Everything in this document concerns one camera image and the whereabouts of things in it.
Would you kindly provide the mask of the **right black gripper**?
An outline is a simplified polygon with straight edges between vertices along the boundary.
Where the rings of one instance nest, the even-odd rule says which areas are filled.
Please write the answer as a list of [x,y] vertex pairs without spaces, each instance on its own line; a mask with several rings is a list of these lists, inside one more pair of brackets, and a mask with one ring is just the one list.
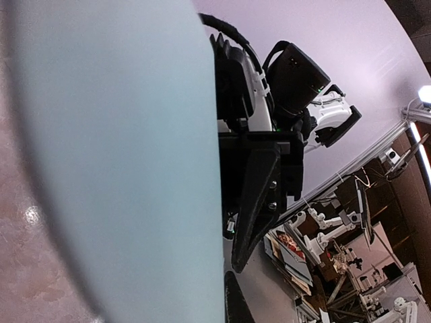
[[251,47],[235,47],[248,60],[254,113],[218,122],[222,200],[225,205],[240,205],[231,264],[241,273],[277,218],[275,210],[266,209],[265,201],[282,204],[302,194],[304,149],[315,125],[308,106],[329,77],[285,40],[273,47],[264,62]]

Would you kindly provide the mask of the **teal paper envelope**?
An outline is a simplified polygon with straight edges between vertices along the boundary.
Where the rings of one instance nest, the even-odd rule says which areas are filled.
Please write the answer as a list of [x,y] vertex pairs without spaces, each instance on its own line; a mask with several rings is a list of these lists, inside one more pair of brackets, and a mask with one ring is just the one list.
[[24,164],[106,322],[223,322],[213,51],[191,1],[6,1]]

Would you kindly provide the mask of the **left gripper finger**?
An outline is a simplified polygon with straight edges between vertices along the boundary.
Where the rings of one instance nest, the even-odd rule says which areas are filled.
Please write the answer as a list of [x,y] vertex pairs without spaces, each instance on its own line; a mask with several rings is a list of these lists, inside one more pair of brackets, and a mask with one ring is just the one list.
[[224,299],[225,322],[255,323],[236,275],[232,271],[227,271],[224,275]]

